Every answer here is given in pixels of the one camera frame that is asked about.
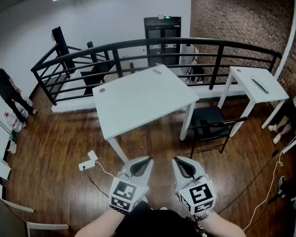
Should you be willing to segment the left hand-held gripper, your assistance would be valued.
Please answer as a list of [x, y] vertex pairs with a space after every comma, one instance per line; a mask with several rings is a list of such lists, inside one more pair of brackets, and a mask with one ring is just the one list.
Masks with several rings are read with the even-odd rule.
[[110, 207], [122, 214], [130, 214], [140, 202], [147, 202], [152, 169], [153, 159], [148, 156], [127, 161], [113, 179], [109, 192]]

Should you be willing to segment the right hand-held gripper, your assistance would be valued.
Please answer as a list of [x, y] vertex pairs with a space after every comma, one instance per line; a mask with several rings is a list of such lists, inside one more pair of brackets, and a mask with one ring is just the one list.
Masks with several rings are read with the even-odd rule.
[[202, 177], [183, 189], [186, 179], [197, 179], [205, 174], [202, 165], [190, 158], [177, 156], [172, 159], [172, 168], [179, 201], [187, 211], [191, 215], [203, 215], [206, 210], [213, 209], [217, 196], [212, 180]]

